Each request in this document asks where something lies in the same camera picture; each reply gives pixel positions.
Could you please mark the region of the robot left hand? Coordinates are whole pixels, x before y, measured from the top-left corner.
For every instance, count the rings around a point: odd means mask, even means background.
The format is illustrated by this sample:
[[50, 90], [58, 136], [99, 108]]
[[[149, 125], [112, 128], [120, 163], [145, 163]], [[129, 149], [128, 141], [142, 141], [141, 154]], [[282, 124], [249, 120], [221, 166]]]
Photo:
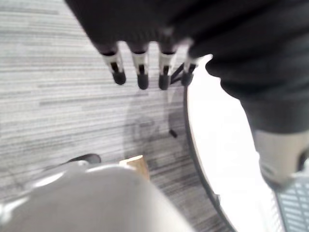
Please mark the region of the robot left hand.
[[247, 116], [261, 175], [273, 188], [302, 170], [309, 147], [309, 3], [306, 0], [69, 0], [116, 84], [126, 81], [118, 42], [127, 43], [141, 89], [147, 51], [159, 47], [159, 87], [168, 88], [180, 45], [189, 46], [182, 85], [197, 61], [238, 99]]

